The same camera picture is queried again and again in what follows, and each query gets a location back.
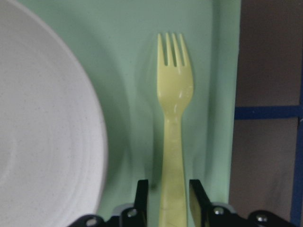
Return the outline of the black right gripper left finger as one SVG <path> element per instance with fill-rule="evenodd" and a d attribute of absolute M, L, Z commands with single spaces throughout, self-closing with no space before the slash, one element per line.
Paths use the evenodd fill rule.
<path fill-rule="evenodd" d="M 133 208 L 136 210 L 138 227 L 147 226 L 147 203 L 148 203 L 148 180 L 139 180 L 137 183 L 136 195 Z"/>

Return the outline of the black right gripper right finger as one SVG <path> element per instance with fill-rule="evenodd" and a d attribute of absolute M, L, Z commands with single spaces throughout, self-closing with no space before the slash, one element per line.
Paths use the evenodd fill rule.
<path fill-rule="evenodd" d="M 195 227 L 206 227 L 207 211 L 211 202 L 197 179 L 189 180 L 189 206 Z"/>

